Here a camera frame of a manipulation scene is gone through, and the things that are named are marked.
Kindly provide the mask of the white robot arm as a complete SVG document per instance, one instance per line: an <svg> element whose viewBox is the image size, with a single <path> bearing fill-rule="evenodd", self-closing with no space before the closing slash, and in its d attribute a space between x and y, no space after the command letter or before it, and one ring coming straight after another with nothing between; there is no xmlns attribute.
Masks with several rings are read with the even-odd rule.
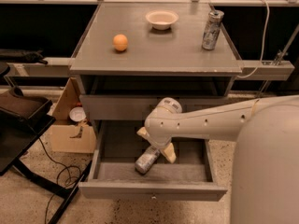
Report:
<svg viewBox="0 0 299 224"><path fill-rule="evenodd" d="M138 134L176 159L174 137L235 141L231 224L299 224L299 96L184 113L164 98Z"/></svg>

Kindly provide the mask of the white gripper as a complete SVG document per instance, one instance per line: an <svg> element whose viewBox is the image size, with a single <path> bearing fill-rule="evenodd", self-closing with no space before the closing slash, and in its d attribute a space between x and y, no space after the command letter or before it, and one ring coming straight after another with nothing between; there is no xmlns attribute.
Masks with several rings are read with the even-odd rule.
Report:
<svg viewBox="0 0 299 224"><path fill-rule="evenodd" d="M182 107L178 101L170 97L163 98L147 116L144 127L137 131L139 136L159 148L170 163L174 163L177 156L174 145L170 143L173 132L167 134L166 129L171 127L168 121L181 112Z"/></svg>

